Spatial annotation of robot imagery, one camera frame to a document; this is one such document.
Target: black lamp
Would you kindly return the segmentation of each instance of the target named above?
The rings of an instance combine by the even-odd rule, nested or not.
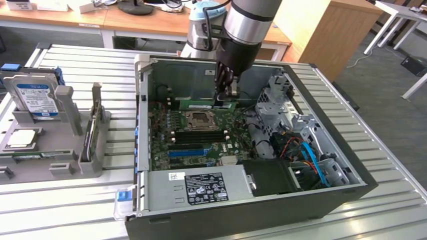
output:
[[[137,16],[149,15],[154,11],[153,6],[147,6],[143,2],[139,2],[138,0],[133,1],[122,1],[118,4],[119,9],[126,12],[127,14],[133,14]]]

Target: metal slatted surface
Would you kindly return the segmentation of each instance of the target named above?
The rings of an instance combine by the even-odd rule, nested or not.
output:
[[[35,59],[41,67],[63,67],[81,109],[91,108],[93,83],[103,82],[103,104],[113,112],[105,171],[99,178],[0,185],[2,239],[127,239],[125,223],[114,220],[113,212],[115,191],[129,186],[134,177],[135,54],[129,50],[54,45]],[[221,239],[426,238],[426,191],[323,76],[307,64],[291,66],[379,186],[322,219]],[[310,113],[298,93],[295,100]],[[14,106],[7,96],[0,104],[0,132],[10,127]]]

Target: wooden cabinet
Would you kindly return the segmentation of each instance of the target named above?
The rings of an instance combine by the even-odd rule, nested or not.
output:
[[[282,60],[315,64],[333,82],[382,12],[365,0],[283,0],[274,22],[293,45]]]

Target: power supply label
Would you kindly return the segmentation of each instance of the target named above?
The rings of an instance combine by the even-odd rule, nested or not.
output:
[[[221,172],[186,176],[186,188],[190,205],[229,201]]]
[[[46,84],[18,84],[18,91],[28,111],[41,117],[59,114],[55,100],[50,97],[51,89]]]

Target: circuit board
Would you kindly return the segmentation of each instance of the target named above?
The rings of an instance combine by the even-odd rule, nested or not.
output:
[[[243,108],[173,110],[161,102],[150,106],[154,171],[215,167],[255,158],[239,114]]]

